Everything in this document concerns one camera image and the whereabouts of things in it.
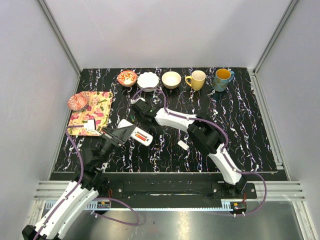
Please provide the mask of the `red orange battery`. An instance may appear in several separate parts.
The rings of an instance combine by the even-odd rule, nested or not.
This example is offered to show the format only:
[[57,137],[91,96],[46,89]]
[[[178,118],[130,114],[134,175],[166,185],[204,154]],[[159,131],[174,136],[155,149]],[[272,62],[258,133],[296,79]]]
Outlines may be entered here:
[[135,136],[136,136],[137,138],[141,139],[141,140],[144,141],[144,142],[148,139],[147,137],[145,137],[145,136],[143,136],[143,135],[140,135],[139,133],[136,133]]

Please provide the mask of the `white remote control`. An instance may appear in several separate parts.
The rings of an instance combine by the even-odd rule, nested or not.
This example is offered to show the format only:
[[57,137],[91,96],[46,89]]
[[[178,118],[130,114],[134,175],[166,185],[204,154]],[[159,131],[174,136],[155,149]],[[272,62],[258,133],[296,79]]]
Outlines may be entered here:
[[[130,125],[134,125],[134,124],[130,123],[129,121],[127,121],[125,119],[122,119],[118,124],[118,128],[130,126]],[[138,137],[136,137],[136,134],[140,134],[142,136],[145,136],[147,138],[147,140],[143,141],[143,140],[139,139]],[[143,129],[141,129],[141,128],[137,127],[137,126],[135,126],[135,130],[130,135],[130,137],[132,137],[134,140],[138,141],[139,143],[141,143],[141,144],[143,144],[144,146],[147,146],[147,147],[153,141],[153,136],[152,135],[150,135],[149,133],[147,133],[146,131],[144,131]]]

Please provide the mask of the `white battery cover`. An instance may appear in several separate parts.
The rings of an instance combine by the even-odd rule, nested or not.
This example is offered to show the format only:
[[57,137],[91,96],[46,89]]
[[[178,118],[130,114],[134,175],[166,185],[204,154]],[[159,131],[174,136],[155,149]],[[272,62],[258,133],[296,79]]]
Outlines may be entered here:
[[184,149],[185,151],[187,151],[189,149],[189,146],[182,140],[179,140],[177,143],[182,149]]

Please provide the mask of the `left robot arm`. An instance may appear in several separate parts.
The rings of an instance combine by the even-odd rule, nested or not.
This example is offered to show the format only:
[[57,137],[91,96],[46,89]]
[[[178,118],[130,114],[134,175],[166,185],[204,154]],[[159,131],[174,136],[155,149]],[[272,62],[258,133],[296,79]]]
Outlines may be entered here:
[[96,215],[106,212],[112,202],[121,197],[124,184],[111,183],[102,173],[102,164],[116,147],[121,147],[135,135],[137,127],[131,123],[118,128],[103,127],[98,134],[101,137],[96,149],[77,150],[79,167],[75,179],[71,180],[63,194],[48,213],[35,225],[27,225],[22,230],[25,240],[61,240],[81,212],[92,202]]

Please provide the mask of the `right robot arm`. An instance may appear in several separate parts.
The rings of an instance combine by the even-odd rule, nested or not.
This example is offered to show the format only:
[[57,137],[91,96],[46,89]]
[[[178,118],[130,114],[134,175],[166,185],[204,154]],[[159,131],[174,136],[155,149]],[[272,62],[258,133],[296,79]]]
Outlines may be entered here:
[[141,124],[178,129],[188,134],[196,150],[210,158],[217,166],[233,198],[245,193],[247,179],[230,157],[225,132],[204,116],[184,114],[166,107],[151,107],[143,98],[131,101],[131,109]]

